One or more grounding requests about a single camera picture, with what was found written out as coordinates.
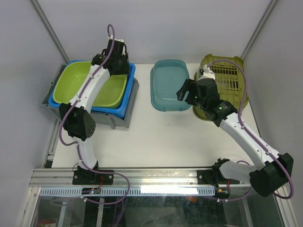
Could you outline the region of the teal transparent plastic tub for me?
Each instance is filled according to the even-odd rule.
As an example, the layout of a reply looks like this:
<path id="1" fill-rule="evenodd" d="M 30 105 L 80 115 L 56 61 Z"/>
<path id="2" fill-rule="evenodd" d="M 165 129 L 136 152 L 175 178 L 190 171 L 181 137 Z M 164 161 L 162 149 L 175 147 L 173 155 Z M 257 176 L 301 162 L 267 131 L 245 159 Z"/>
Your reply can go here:
<path id="1" fill-rule="evenodd" d="M 152 106 L 162 112 L 189 109 L 189 104 L 177 98 L 177 92 L 188 78 L 189 72 L 184 61 L 157 61 L 150 72 Z"/>

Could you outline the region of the olive green slotted container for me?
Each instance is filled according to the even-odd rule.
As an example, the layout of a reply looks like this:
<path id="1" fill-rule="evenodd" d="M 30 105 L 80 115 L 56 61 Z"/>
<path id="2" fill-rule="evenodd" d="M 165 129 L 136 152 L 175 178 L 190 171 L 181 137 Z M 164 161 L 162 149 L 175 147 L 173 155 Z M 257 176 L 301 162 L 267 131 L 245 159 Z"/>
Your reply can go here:
<path id="1" fill-rule="evenodd" d="M 194 75 L 194 80 L 198 80 L 202 76 L 199 71 L 200 69 L 202 69 L 204 65 L 206 64 L 208 65 L 211 62 L 219 59 L 228 59 L 230 61 L 233 61 L 244 71 L 244 66 L 243 66 L 244 61 L 242 58 L 238 56 L 220 57 L 220 56 L 214 56 L 212 54 L 208 54 L 202 59 L 199 69 Z M 220 61 L 213 64 L 212 66 L 210 66 L 210 69 L 215 74 L 215 81 L 221 99 L 229 101 L 238 110 L 242 98 L 245 97 L 241 110 L 242 113 L 242 111 L 248 104 L 249 96 L 248 96 L 248 92 L 244 96 L 245 81 L 241 71 L 235 65 L 225 61 Z M 193 113 L 200 120 L 208 121 L 208 119 L 206 118 L 205 114 L 200 109 L 200 107 L 193 106 Z"/>

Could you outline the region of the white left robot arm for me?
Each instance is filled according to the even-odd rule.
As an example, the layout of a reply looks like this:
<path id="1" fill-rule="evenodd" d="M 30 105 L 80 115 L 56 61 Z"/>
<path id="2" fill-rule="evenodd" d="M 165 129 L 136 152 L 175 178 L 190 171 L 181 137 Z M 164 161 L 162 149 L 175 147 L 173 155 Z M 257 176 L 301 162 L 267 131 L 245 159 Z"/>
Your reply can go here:
<path id="1" fill-rule="evenodd" d="M 93 57 L 88 74 L 79 90 L 68 103 L 59 106 L 61 124 L 59 139 L 65 146 L 75 145 L 83 179 L 92 184 L 98 181 L 98 161 L 90 141 L 96 122 L 90 112 L 100 89 L 113 75 L 129 73 L 128 52 L 122 39 L 109 38 L 107 48 Z"/>

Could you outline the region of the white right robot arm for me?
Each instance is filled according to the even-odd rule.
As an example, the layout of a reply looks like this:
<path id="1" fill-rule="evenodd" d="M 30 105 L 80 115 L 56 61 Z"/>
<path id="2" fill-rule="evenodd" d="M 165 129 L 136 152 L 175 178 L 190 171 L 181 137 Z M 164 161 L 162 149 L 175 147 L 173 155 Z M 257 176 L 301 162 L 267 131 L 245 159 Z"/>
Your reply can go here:
<path id="1" fill-rule="evenodd" d="M 214 79 L 186 79 L 176 95 L 179 101 L 200 107 L 207 119 L 230 135 L 253 162 L 252 165 L 244 165 L 226 158 L 217 161 L 212 166 L 212 179 L 215 182 L 223 183 L 227 179 L 246 182 L 263 197 L 288 183 L 291 191 L 286 198 L 292 198 L 293 158 L 288 153 L 281 155 L 251 132 L 244 124 L 239 110 L 220 98 Z"/>

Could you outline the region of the blue plastic tub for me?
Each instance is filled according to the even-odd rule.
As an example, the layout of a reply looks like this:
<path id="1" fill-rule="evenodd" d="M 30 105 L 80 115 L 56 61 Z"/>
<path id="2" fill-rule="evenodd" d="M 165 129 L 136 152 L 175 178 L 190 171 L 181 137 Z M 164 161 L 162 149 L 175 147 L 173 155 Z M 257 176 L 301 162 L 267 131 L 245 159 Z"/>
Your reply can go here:
<path id="1" fill-rule="evenodd" d="M 58 108 L 62 102 L 69 102 L 80 89 L 90 69 L 89 61 L 73 60 L 63 69 L 53 89 L 48 104 Z M 111 113 L 123 118 L 134 84 L 135 65 L 129 64 L 130 73 L 113 75 L 104 84 L 91 108 L 94 112 Z"/>

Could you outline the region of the lime green plastic tub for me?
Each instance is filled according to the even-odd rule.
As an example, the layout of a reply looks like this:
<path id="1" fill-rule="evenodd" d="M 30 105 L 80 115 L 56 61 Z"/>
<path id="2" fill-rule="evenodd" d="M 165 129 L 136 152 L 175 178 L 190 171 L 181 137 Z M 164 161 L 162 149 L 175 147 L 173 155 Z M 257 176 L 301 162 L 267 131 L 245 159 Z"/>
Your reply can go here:
<path id="1" fill-rule="evenodd" d="M 92 76 L 95 70 L 89 61 L 71 61 L 59 76 L 48 104 L 58 108 L 62 103 L 72 105 L 78 100 L 78 105 L 83 105 L 89 100 L 94 111 L 117 109 L 131 74 L 108 75 L 105 69 L 100 69 Z"/>

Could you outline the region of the grey plastic bin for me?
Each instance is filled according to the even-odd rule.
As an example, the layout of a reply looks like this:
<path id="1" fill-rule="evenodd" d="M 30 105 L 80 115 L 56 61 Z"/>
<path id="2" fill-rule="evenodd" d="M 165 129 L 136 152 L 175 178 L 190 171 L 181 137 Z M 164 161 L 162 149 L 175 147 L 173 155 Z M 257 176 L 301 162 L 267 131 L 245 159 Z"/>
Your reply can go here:
<path id="1" fill-rule="evenodd" d="M 67 65 L 61 65 L 58 72 L 57 72 L 57 76 L 55 77 L 54 81 L 51 84 L 51 87 L 48 91 L 48 94 L 45 96 L 45 98 L 42 101 L 42 106 L 45 108 L 48 108 L 50 111 L 52 111 L 55 115 L 56 118 L 60 119 L 60 113 L 59 113 L 59 108 L 54 108 L 51 107 L 48 104 L 48 98 L 50 97 L 53 89 L 55 88 L 56 82 L 59 79 L 59 76 L 61 75 L 63 69 L 65 68 L 65 66 Z M 133 88 L 131 91 L 131 95 L 128 101 L 128 105 L 126 108 L 126 112 L 123 118 L 119 118 L 118 116 L 114 115 L 114 114 L 110 114 L 110 113 L 99 113 L 99 112 L 94 112 L 91 110 L 90 114 L 92 116 L 92 118 L 94 119 L 94 121 L 97 124 L 103 124 L 103 125 L 109 125 L 112 129 L 115 129 L 116 127 L 129 127 L 130 124 L 130 120 L 131 120 L 131 116 L 132 116 L 132 111 L 133 111 L 133 107 L 135 104 L 135 100 L 136 100 L 136 96 L 137 96 L 137 92 L 139 89 L 139 82 L 137 81 L 137 79 L 134 77 L 134 84 L 133 84 Z"/>

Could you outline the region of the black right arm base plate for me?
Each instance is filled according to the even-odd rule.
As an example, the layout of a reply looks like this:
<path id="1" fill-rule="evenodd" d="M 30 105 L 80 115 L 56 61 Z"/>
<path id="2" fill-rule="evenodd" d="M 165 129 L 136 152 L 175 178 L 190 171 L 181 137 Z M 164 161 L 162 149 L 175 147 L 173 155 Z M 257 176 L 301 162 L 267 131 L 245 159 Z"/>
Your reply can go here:
<path id="1" fill-rule="evenodd" d="M 197 183 L 199 185 L 210 184 L 218 187 L 220 184 L 227 185 L 228 182 L 230 184 L 240 184 L 240 181 L 238 180 L 224 178 L 218 170 L 200 169 L 196 171 L 196 175 Z"/>

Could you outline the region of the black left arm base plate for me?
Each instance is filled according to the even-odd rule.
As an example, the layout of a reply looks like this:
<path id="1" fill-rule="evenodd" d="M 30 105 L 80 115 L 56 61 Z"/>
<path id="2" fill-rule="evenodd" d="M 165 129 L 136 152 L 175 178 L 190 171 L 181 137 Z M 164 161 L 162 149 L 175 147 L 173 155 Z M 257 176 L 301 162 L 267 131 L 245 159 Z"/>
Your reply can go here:
<path id="1" fill-rule="evenodd" d="M 94 173 L 90 170 L 83 169 L 81 167 L 77 167 L 76 170 L 73 171 L 73 185 L 112 185 L 114 179 L 114 171 L 113 170 L 101 170 L 102 173 Z"/>

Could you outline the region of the aluminium front rail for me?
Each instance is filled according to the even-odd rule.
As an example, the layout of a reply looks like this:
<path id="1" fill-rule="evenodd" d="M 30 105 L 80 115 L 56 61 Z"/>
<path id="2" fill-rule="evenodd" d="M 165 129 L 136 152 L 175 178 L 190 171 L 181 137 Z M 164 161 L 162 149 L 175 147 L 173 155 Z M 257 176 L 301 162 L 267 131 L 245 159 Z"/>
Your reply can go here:
<path id="1" fill-rule="evenodd" d="M 77 168 L 36 168 L 30 180 L 31 187 L 64 187 L 72 184 L 74 170 Z M 179 185 L 200 186 L 197 183 L 196 171 L 211 168 L 105 168 L 113 170 L 113 187 L 126 187 L 129 181 L 131 187 L 141 185 Z"/>

